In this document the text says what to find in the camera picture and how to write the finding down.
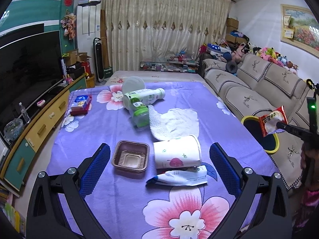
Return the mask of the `floral beige mattress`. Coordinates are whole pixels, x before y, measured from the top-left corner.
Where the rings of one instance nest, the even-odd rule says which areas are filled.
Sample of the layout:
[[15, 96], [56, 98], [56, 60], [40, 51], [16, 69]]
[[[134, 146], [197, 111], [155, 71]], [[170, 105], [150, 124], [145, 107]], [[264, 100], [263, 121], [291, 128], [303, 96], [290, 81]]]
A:
[[156, 71], [116, 71], [106, 82], [106, 85], [123, 84], [128, 77], [139, 77], [145, 83], [192, 81], [205, 83], [205, 80], [195, 73], [156, 72]]

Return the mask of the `black tower fan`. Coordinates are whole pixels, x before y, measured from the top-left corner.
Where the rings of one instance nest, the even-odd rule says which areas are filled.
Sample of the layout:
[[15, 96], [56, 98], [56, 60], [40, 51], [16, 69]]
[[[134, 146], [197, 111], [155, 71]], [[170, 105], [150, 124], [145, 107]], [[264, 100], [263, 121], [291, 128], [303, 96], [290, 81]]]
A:
[[104, 82], [104, 66], [102, 55], [102, 40], [100, 38], [94, 38], [93, 40], [94, 61], [95, 61], [95, 75], [97, 83]]

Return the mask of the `glass ashtray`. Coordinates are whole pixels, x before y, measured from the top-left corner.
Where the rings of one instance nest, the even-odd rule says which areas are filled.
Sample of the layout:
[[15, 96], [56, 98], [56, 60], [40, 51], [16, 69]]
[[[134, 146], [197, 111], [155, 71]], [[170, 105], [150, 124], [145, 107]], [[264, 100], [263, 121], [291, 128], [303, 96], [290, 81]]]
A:
[[16, 118], [4, 127], [4, 136], [9, 140], [14, 141], [23, 132], [23, 129], [23, 120]]

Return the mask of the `small white wrapper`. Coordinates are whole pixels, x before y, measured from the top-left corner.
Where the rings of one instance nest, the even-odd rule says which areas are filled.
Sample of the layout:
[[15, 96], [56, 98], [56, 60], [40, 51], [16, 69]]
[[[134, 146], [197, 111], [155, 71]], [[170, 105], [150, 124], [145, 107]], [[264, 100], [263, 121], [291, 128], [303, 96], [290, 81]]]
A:
[[186, 170], [175, 169], [156, 175], [146, 182], [146, 185], [158, 184], [172, 187], [198, 186], [206, 184], [207, 168], [205, 166], [191, 167]]

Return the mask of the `yellow green tv cabinet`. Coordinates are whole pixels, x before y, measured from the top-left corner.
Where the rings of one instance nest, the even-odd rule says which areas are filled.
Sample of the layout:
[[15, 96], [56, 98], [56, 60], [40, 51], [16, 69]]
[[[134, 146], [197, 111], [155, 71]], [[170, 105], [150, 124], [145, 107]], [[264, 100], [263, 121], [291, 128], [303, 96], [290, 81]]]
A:
[[47, 102], [25, 127], [12, 149], [1, 163], [1, 185], [20, 196], [21, 187], [34, 157], [44, 140], [55, 128], [67, 110], [70, 92], [87, 87], [85, 75], [81, 75]]

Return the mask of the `white paper towel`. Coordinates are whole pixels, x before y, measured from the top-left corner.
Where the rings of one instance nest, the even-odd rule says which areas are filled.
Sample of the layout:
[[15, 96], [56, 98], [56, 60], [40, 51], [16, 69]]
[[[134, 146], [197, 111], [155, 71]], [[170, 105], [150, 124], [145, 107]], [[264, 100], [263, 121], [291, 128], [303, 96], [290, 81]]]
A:
[[199, 136], [197, 112], [193, 109], [170, 109], [160, 114], [150, 105], [149, 125], [153, 137], [159, 141], [175, 139], [183, 136]]

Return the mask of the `red blue tissue box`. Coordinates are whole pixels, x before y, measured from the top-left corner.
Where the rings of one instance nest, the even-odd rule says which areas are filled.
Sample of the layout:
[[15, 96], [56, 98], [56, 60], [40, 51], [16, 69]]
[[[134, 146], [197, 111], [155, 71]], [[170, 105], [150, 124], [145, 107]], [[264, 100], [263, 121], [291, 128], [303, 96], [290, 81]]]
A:
[[91, 105], [92, 96], [77, 96], [76, 99], [71, 103], [70, 114], [72, 116], [86, 115]]

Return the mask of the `white green yogurt bottle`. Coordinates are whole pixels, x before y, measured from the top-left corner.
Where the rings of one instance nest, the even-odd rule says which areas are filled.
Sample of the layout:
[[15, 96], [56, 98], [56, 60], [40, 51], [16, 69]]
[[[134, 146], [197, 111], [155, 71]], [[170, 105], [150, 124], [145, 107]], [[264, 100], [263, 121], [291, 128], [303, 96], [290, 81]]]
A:
[[127, 110], [130, 110], [131, 105], [133, 104], [132, 100], [137, 99], [142, 102], [144, 105], [152, 105], [155, 101], [164, 99], [165, 90], [162, 88], [157, 89], [141, 89], [132, 92], [125, 93], [123, 95], [123, 105]]

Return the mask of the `white paper cup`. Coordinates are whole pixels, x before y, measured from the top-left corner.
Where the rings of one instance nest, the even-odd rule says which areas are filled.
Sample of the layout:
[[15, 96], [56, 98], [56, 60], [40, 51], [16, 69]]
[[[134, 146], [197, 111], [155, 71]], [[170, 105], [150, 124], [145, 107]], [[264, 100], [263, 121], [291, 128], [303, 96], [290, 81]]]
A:
[[154, 142], [157, 169], [198, 167], [201, 165], [201, 146], [194, 135]]

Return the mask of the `clear water bottle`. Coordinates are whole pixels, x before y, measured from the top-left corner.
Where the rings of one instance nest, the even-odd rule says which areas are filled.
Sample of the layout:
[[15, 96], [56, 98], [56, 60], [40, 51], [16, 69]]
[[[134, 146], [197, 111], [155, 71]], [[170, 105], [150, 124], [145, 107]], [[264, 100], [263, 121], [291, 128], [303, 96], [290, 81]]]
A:
[[22, 114], [25, 122], [29, 123], [31, 121], [31, 119], [29, 117], [29, 114], [27, 113], [26, 108], [23, 106], [23, 104], [21, 102], [19, 103], [19, 106], [20, 106], [21, 114]]

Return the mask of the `yellow black trash bin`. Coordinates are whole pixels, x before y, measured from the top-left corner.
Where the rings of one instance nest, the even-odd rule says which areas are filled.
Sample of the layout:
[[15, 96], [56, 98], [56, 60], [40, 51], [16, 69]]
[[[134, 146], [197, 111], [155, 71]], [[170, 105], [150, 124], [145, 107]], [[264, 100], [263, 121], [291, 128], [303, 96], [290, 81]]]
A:
[[249, 131], [255, 140], [262, 146], [269, 155], [275, 154], [280, 147], [280, 141], [277, 134], [263, 136], [261, 124], [258, 117], [245, 116], [241, 120], [242, 125]]

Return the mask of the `red snack wrapper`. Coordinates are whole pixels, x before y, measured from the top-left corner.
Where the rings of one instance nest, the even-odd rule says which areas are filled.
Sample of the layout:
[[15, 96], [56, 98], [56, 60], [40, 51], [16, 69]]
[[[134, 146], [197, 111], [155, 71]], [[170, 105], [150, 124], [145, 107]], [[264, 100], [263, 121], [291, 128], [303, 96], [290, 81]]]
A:
[[277, 123], [288, 123], [284, 106], [280, 106], [269, 114], [263, 115], [258, 119], [263, 137], [266, 137], [270, 134], [284, 132], [284, 129], [277, 127]]

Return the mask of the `beige sofa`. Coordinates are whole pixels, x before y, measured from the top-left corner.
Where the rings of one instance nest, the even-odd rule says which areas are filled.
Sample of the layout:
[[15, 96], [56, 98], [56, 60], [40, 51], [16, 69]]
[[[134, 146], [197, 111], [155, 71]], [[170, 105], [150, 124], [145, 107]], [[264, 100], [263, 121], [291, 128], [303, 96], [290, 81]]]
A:
[[262, 117], [283, 106], [288, 124], [309, 128], [307, 98], [314, 92], [294, 73], [246, 54], [237, 72], [226, 71], [226, 63], [204, 55], [200, 73], [236, 118], [244, 123], [283, 175], [287, 190], [301, 187], [299, 166], [302, 140], [288, 132], [263, 137], [256, 124], [245, 117]]

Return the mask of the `black television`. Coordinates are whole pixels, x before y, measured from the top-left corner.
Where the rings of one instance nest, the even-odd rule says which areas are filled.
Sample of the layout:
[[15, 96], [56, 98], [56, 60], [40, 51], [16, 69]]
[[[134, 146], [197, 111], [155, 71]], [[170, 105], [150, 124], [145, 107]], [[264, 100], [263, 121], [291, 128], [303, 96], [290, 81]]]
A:
[[59, 31], [39, 33], [1, 47], [1, 132], [63, 78]]

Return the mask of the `brown plastic tray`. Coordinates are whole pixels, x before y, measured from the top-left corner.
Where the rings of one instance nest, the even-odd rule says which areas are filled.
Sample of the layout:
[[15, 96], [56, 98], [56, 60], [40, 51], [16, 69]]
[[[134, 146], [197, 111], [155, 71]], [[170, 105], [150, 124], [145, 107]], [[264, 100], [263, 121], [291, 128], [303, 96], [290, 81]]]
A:
[[142, 173], [149, 161], [149, 146], [145, 143], [122, 140], [112, 157], [112, 165], [122, 171]]

